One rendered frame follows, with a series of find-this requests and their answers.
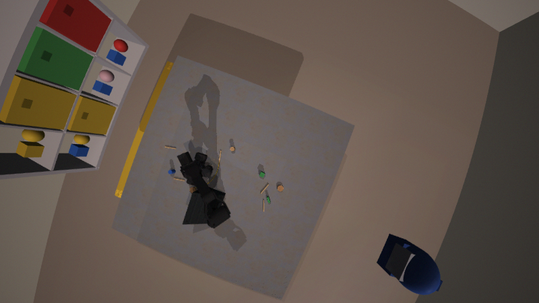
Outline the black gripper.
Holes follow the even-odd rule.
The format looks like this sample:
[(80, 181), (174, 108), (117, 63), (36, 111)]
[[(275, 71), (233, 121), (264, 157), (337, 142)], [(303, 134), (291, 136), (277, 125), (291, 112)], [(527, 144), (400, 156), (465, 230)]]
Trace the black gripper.
[[(199, 153), (199, 152), (196, 153), (196, 155), (195, 155), (195, 160), (196, 160), (196, 162), (199, 164), (200, 168), (201, 168), (203, 165), (205, 165), (205, 161), (207, 160), (207, 157), (208, 157), (208, 156), (205, 155), (205, 154), (201, 154), (201, 153)], [(187, 179), (186, 183), (187, 183), (187, 184), (192, 184), (192, 185), (194, 185), (193, 183), (189, 182), (188, 179)], [(194, 185), (194, 186), (195, 186), (195, 185)]]

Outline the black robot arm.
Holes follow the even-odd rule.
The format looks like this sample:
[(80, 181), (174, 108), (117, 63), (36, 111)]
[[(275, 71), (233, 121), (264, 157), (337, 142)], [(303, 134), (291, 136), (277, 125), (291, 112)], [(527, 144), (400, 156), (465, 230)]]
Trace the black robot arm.
[[(184, 178), (188, 179), (189, 182), (193, 183), (196, 186), (197, 190), (201, 195), (201, 199), (204, 203), (205, 218), (208, 219), (208, 226), (210, 226), (211, 228), (216, 228), (221, 223), (225, 222), (228, 218), (230, 218), (230, 211), (226, 206), (225, 202), (219, 199), (213, 190), (211, 191), (209, 186), (202, 178), (202, 176), (210, 178), (213, 170), (212, 167), (209, 165), (203, 165), (200, 168), (196, 160), (193, 161), (191, 159), (189, 152), (183, 153), (177, 156), (177, 158), (182, 165), (180, 166), (180, 171), (182, 175), (184, 176)], [(207, 208), (207, 204), (214, 199), (223, 202), (223, 205), (219, 208)]]

